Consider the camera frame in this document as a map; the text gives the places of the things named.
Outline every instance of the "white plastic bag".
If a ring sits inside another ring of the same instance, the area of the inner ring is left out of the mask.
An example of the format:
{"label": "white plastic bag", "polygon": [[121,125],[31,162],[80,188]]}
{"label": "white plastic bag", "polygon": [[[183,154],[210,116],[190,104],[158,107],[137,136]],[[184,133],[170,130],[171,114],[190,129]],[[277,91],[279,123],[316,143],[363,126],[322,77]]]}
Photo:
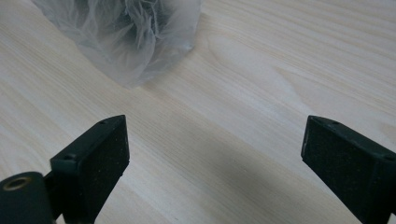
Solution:
{"label": "white plastic bag", "polygon": [[192,49],[202,0],[33,0],[106,75],[132,87]]}

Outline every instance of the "light wood grain surface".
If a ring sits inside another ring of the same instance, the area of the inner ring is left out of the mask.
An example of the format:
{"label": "light wood grain surface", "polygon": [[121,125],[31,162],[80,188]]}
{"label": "light wood grain surface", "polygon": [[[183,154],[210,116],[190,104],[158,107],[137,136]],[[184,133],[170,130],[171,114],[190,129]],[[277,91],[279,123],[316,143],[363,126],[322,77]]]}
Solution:
{"label": "light wood grain surface", "polygon": [[396,150],[396,1],[205,0],[195,49],[127,90],[0,0],[0,179],[119,114],[131,163],[97,223],[359,223],[300,150],[310,114]]}

